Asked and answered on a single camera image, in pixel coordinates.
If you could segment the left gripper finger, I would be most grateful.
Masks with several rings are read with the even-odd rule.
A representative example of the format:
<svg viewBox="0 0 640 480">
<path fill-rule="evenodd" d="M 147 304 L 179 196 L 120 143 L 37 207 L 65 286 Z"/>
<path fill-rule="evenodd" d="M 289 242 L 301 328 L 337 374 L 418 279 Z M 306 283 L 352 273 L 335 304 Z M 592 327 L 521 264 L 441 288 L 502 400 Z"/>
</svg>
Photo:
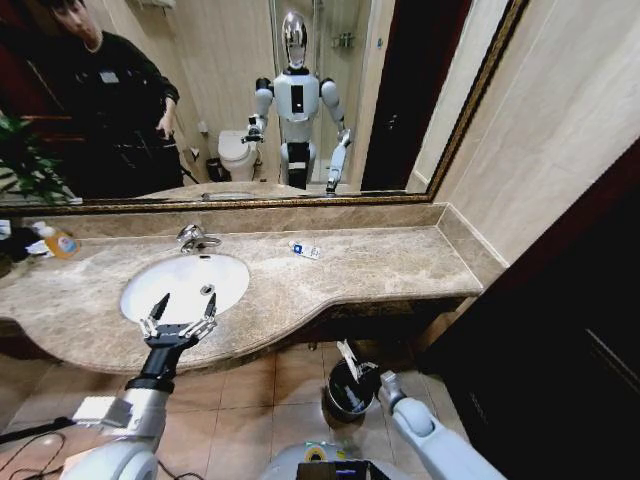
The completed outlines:
<svg viewBox="0 0 640 480">
<path fill-rule="evenodd" d="M 164 314 L 169 299 L 170 293 L 166 293 L 157 303 L 153 305 L 149 314 L 139 320 L 139 326 L 145 340 L 149 338 L 157 338 L 159 336 L 158 322 Z"/>
<path fill-rule="evenodd" d="M 215 316 L 217 312 L 217 294 L 213 292 L 206 304 L 202 317 L 196 322 L 191 323 L 185 329 L 186 338 L 196 338 L 202 340 L 217 326 Z"/>
</svg>

